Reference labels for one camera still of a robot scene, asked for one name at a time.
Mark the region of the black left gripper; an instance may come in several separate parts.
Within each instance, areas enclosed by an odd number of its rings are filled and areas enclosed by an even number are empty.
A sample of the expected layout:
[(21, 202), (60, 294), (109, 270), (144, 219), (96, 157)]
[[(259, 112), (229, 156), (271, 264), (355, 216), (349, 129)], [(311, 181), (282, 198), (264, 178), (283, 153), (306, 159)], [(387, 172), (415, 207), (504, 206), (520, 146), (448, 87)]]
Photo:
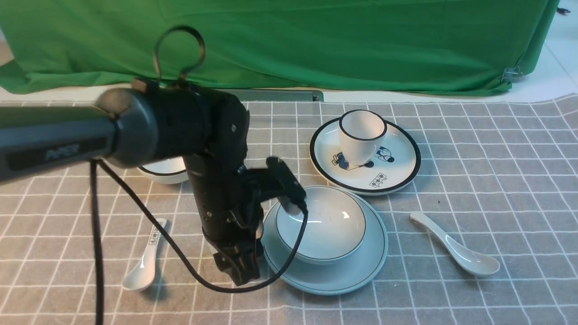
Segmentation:
[(205, 238), (213, 247), (213, 259), (217, 269), (227, 274), (237, 286), (248, 284), (261, 277), (258, 258), (263, 249), (257, 238), (258, 227), (241, 229), (225, 227), (220, 231), (205, 232)]

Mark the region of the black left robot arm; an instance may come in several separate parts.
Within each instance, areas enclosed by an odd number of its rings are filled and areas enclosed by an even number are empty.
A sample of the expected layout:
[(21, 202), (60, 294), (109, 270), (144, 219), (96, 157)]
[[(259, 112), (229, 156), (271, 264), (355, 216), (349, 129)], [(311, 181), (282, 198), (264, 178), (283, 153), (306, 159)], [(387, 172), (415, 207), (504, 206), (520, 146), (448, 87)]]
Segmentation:
[(3, 107), (1, 183), (89, 162), (136, 168), (182, 157), (201, 228), (217, 268), (241, 286), (260, 277), (256, 232), (263, 201), (280, 184), (266, 168), (247, 169), (249, 111), (232, 94), (191, 83), (160, 87), (136, 78), (88, 107)]

